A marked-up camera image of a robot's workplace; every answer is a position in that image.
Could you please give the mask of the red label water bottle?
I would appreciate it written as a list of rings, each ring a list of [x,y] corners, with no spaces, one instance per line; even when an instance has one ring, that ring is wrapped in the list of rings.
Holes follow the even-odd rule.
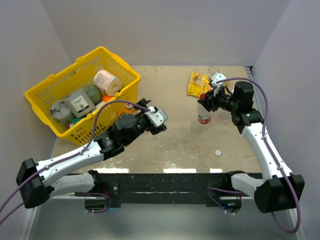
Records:
[[[197,102],[197,119],[202,125],[206,125],[211,121],[211,113],[199,102]]]

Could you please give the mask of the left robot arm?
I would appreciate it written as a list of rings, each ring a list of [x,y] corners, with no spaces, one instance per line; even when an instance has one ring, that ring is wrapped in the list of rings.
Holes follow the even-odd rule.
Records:
[[[145,99],[133,104],[140,113],[124,113],[105,132],[91,135],[88,143],[73,151],[39,162],[32,158],[24,160],[16,177],[24,207],[31,209],[45,203],[58,192],[55,184],[61,178],[117,156],[144,132],[157,135],[165,131],[168,116],[163,110],[147,104]]]

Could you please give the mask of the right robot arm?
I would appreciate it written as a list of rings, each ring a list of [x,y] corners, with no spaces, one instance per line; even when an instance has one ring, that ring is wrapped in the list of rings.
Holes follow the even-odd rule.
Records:
[[[305,181],[295,175],[276,150],[266,127],[266,118],[253,105],[254,87],[249,79],[241,78],[233,92],[224,87],[224,80],[213,80],[212,90],[198,100],[207,111],[223,109],[230,112],[232,123],[249,143],[258,161],[262,179],[243,171],[226,174],[223,192],[230,197],[242,192],[255,201],[261,213],[297,209]]]

